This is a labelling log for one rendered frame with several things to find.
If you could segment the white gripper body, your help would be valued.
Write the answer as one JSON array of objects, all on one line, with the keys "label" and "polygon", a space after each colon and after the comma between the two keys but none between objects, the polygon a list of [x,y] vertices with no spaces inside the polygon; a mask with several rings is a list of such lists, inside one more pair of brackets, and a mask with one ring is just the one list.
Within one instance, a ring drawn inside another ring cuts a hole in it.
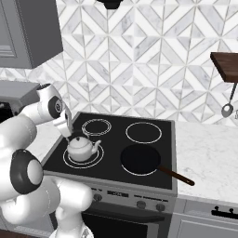
[{"label": "white gripper body", "polygon": [[73,132],[72,114],[68,108],[65,108],[58,119],[53,121],[53,125],[58,129],[64,138],[68,138]]}]

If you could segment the grey microwave oven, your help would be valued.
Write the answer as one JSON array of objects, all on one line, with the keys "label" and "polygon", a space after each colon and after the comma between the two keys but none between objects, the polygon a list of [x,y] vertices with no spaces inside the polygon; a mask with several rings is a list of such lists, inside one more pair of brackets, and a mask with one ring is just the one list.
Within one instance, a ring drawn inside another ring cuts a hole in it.
[{"label": "grey microwave oven", "polygon": [[37,83],[0,80],[0,123],[39,101]]}]

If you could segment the grey base cupboard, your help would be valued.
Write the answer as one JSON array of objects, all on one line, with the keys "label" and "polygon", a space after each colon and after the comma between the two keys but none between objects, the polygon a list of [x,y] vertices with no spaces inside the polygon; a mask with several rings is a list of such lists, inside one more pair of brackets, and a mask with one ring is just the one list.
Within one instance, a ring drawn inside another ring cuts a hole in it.
[{"label": "grey base cupboard", "polygon": [[14,225],[2,218],[5,226],[9,231],[22,233],[37,238],[49,238],[57,228],[57,221],[54,214],[47,215],[28,224]]}]

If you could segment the white kettle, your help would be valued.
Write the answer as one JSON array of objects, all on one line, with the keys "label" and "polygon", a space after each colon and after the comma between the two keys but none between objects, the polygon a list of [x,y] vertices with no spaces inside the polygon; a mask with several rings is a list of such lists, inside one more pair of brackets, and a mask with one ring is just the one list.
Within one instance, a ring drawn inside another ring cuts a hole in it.
[{"label": "white kettle", "polygon": [[67,152],[75,162],[84,162],[98,151],[100,144],[100,140],[93,143],[85,137],[76,137],[68,144]]}]

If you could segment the black oven door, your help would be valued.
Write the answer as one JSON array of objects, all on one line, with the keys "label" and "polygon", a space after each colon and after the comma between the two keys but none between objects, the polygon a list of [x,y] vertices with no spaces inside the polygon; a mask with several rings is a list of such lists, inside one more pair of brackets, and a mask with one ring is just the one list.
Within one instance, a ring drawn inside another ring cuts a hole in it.
[{"label": "black oven door", "polygon": [[84,213],[83,220],[94,238],[167,238],[171,216],[154,223],[135,223]]}]

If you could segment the grey wall cupboard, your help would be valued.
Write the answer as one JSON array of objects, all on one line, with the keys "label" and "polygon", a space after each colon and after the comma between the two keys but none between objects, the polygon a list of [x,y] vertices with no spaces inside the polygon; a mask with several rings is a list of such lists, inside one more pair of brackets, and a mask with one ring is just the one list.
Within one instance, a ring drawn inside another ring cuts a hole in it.
[{"label": "grey wall cupboard", "polygon": [[56,0],[0,0],[0,67],[34,69],[63,51]]}]

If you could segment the black range hood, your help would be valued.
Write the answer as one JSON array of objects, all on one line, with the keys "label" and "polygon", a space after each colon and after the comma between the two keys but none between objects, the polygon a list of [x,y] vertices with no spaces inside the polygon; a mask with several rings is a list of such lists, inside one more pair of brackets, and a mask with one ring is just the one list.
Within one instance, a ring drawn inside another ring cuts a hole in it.
[{"label": "black range hood", "polygon": [[96,0],[99,3],[102,3],[107,10],[118,9],[121,3],[124,0]]}]

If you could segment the grey drawer front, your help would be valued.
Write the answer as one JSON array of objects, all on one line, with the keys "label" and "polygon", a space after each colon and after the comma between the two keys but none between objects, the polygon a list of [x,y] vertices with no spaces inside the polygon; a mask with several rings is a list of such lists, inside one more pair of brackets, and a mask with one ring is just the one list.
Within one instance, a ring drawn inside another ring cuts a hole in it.
[{"label": "grey drawer front", "polygon": [[213,216],[211,214],[211,211],[214,209],[216,205],[219,207],[220,211],[228,212],[229,209],[232,208],[233,212],[238,214],[238,204],[220,202],[215,200],[204,200],[204,201],[187,200],[185,203],[184,213],[186,215],[191,215],[195,217],[211,218],[238,224],[238,219]]}]

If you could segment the black and grey stove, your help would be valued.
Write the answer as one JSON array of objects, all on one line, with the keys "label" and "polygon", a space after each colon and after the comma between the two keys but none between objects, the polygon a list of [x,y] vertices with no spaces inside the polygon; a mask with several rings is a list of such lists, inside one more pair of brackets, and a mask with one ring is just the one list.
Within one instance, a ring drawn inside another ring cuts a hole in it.
[{"label": "black and grey stove", "polygon": [[[75,162],[67,152],[68,140],[59,138],[43,160],[43,168],[47,175],[89,186],[93,203],[88,210],[140,210],[172,218],[178,194],[177,180],[160,170],[149,176],[132,175],[123,169],[120,156],[126,146],[149,145],[160,153],[162,166],[175,170],[173,121],[80,112],[73,119],[72,138],[76,137],[86,137],[93,143],[100,140],[98,151],[84,162]],[[102,195],[100,202],[94,200],[95,193]],[[146,207],[137,208],[137,201],[144,201]],[[164,204],[165,211],[157,211],[157,204]]]}]

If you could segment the grey hanging ladle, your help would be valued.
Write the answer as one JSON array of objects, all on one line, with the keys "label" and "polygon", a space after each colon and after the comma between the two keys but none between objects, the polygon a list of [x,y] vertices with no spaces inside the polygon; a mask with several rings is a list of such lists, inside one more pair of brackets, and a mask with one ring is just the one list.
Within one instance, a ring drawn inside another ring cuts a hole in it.
[{"label": "grey hanging ladle", "polygon": [[236,87],[237,87],[237,83],[234,83],[233,84],[233,87],[232,87],[232,90],[231,90],[231,95],[230,95],[230,99],[229,99],[229,102],[226,103],[222,109],[221,109],[221,114],[224,118],[227,118],[229,117],[232,112],[233,112],[233,106],[231,104],[231,101],[233,99],[233,96],[234,96],[234,93],[235,93],[235,90],[236,90]]}]

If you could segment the dark wooden shelf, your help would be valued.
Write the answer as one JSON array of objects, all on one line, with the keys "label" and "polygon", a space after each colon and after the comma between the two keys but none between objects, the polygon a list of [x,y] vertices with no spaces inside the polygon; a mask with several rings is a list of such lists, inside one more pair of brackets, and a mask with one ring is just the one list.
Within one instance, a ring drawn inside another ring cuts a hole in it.
[{"label": "dark wooden shelf", "polygon": [[211,52],[210,59],[224,82],[238,83],[238,53]]}]

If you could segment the grey cupboard door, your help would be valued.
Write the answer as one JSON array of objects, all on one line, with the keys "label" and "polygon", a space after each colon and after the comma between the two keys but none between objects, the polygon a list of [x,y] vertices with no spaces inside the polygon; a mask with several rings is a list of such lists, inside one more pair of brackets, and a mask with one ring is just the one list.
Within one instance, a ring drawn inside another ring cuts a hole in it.
[{"label": "grey cupboard door", "polygon": [[175,213],[167,238],[238,238],[238,224]]}]

